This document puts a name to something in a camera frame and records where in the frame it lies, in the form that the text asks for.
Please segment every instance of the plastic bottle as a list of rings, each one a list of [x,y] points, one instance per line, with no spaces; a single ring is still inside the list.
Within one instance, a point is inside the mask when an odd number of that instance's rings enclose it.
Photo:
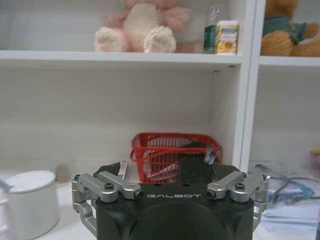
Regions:
[[[217,23],[221,20],[229,20],[226,0],[213,0],[206,13],[204,30],[204,52],[216,53]]]

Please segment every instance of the silver bracket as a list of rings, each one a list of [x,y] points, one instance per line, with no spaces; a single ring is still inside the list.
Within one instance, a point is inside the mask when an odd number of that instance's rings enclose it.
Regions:
[[[245,178],[242,172],[234,171],[207,186],[207,196],[212,200],[224,199],[228,191],[230,191],[231,199],[235,202],[246,203],[249,199],[254,201],[254,231],[261,221],[262,212],[268,207],[268,178],[261,174]]]
[[[112,203],[118,199],[118,192],[125,199],[142,199],[144,193],[137,183],[128,182],[110,172],[104,171],[91,176],[88,173],[76,175],[71,182],[72,207],[80,214],[81,222],[97,237],[97,222],[93,216],[92,207],[96,207],[96,200]]]

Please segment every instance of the white pot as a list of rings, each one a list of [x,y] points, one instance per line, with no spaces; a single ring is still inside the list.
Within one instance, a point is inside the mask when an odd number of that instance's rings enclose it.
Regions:
[[[30,171],[6,181],[14,186],[0,202],[4,205],[6,233],[11,240],[30,240],[50,231],[59,221],[56,176],[50,171]]]

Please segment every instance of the white lid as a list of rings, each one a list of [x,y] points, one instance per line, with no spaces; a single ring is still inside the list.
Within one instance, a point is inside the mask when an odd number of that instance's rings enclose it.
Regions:
[[[6,182],[13,186],[9,193],[19,194],[42,189],[55,180],[56,175],[51,171],[29,171],[10,177]]]
[[[238,20],[222,20],[217,22],[217,25],[238,25],[238,24],[239,24]]]

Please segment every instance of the green shirt on teddy bear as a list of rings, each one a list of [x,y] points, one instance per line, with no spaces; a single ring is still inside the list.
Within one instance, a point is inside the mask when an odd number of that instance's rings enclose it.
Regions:
[[[293,23],[285,16],[273,16],[264,20],[263,36],[275,31],[284,31],[290,34],[293,42],[299,44],[306,39],[307,24]]]

